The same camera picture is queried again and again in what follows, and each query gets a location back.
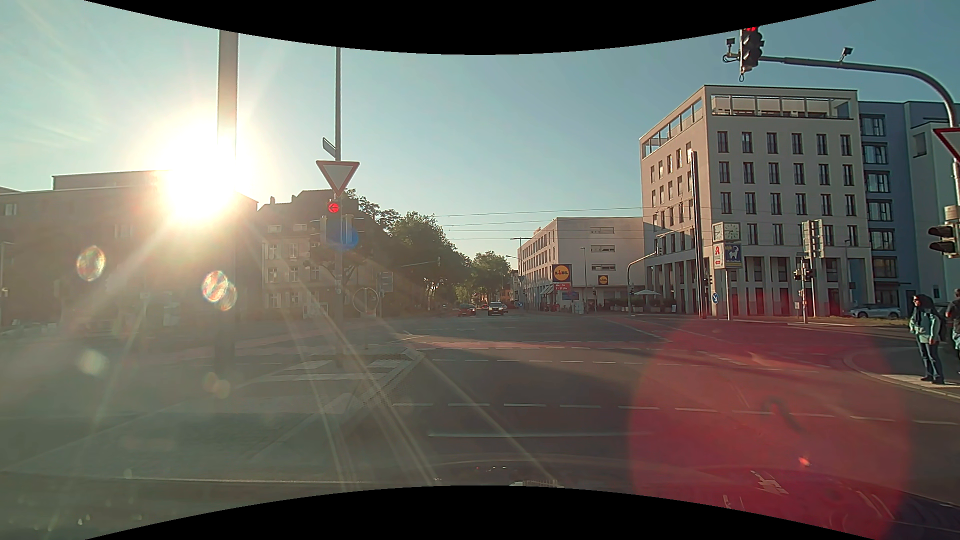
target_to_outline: woman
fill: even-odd
[[[941,323],[936,307],[933,305],[933,299],[925,294],[918,294],[913,297],[913,305],[916,308],[910,315],[910,333],[917,336],[920,357],[924,359],[924,368],[926,368],[926,376],[921,380],[945,384],[944,364],[940,361],[940,354],[937,352]]]

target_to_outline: white car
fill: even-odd
[[[854,307],[850,310],[850,316],[858,319],[873,317],[875,319],[900,319],[903,314],[900,308],[896,306],[885,306],[882,304],[865,304],[861,307]]]

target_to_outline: jeans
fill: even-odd
[[[918,339],[917,345],[920,347],[920,357],[924,359],[926,375],[933,379],[942,379],[944,377],[944,364],[940,361],[940,353],[937,351],[939,344],[930,345]]]

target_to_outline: dark car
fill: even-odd
[[[506,315],[507,314],[507,305],[502,302],[490,302],[490,305],[487,306],[488,315]]]

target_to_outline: pedestrian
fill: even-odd
[[[926,375],[921,380],[931,381],[934,384],[946,384],[944,364],[940,361],[940,354],[937,351],[941,322],[936,306],[933,305],[933,299],[925,294],[914,296],[913,305],[915,308],[910,315],[910,333],[917,336],[917,345],[926,370]]]
[[[950,337],[953,338],[953,349],[957,353],[957,360],[960,360],[960,289],[953,289],[953,297],[953,302],[947,306],[947,312],[944,315],[953,323]]]

